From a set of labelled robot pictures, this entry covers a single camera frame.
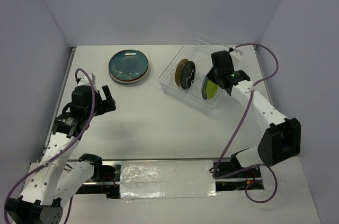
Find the lime green plate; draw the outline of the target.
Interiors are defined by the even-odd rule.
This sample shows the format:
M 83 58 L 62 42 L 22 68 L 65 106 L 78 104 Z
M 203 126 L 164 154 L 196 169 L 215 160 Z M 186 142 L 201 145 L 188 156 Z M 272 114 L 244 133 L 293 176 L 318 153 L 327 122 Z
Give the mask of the lime green plate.
M 213 83 L 210 80 L 206 81 L 204 95 L 205 99 L 212 99 L 216 96 L 217 92 L 219 90 L 219 86 L 215 83 Z

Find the red plate with teal flower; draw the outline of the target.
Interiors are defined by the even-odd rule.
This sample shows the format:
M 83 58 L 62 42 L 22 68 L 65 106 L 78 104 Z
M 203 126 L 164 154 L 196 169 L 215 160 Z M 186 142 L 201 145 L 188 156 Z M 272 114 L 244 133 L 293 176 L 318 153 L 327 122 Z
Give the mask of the red plate with teal flower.
M 110 77 L 111 77 L 111 79 L 112 79 L 113 81 L 115 81 L 116 83 L 123 84 L 123 85 L 129 85 L 129 84 L 137 83 L 137 82 L 143 80 L 144 78 L 146 78 L 147 76 L 148 76 L 147 74 L 144 74 L 144 75 L 142 75 L 141 77 L 139 77 L 139 78 L 137 78 L 137 79 L 134 79 L 134 80 L 119 80 L 119 79 L 117 79 L 117 78 L 115 78 L 115 77 L 113 77 L 113 76 L 110 76 Z

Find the white plate with red back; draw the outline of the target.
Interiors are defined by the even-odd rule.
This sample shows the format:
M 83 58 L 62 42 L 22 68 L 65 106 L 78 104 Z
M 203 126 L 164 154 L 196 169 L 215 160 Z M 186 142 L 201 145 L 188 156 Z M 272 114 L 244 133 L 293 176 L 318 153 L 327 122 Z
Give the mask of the white plate with red back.
M 133 84 L 141 81 L 148 74 L 148 69 L 141 72 L 128 72 L 120 70 L 109 70 L 109 76 L 111 79 L 120 84 Z

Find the teal glazed brown-rimmed plate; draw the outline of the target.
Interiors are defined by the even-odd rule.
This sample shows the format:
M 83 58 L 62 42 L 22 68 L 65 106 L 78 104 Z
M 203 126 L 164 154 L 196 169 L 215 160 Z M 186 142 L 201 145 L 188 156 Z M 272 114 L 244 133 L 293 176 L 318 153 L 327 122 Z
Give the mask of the teal glazed brown-rimmed plate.
M 122 50 L 117 52 L 109 61 L 108 70 L 141 72 L 149 68 L 148 58 L 139 50 Z

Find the blue patterned dark-rimmed plate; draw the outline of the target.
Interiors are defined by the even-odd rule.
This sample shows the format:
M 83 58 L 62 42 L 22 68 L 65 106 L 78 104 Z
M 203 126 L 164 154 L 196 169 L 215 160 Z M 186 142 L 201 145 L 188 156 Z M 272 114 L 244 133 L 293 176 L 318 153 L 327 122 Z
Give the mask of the blue patterned dark-rimmed plate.
M 202 85 L 201 85 L 201 95 L 202 95 L 202 98 L 204 100 L 207 100 L 208 99 L 208 96 L 207 96 L 207 86 L 208 86 L 208 79 L 207 77 L 205 77 L 202 81 Z

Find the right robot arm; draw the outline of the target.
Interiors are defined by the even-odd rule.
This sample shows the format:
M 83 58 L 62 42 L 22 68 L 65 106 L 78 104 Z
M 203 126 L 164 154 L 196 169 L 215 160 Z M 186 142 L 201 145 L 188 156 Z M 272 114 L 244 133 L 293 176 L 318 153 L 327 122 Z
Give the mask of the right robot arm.
M 258 165 L 272 167 L 300 153 L 301 124 L 280 113 L 258 90 L 243 70 L 235 70 L 226 50 L 211 54 L 207 79 L 244 106 L 243 116 L 252 114 L 263 133 L 259 144 L 231 155 L 229 176 L 242 177 Z

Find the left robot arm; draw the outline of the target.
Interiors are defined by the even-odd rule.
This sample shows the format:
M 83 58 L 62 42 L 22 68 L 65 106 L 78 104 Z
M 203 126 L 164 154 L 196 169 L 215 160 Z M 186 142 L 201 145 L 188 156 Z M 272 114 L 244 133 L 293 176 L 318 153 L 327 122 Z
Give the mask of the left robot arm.
M 76 86 L 72 100 L 55 118 L 49 145 L 40 164 L 26 176 L 26 188 L 17 198 L 8 195 L 4 203 L 6 223 L 60 223 L 64 206 L 87 180 L 103 181 L 107 168 L 103 159 L 94 154 L 82 154 L 77 166 L 64 175 L 69 157 L 79 144 L 91 120 L 116 110 L 108 86 L 102 87 L 104 98 L 89 83 Z

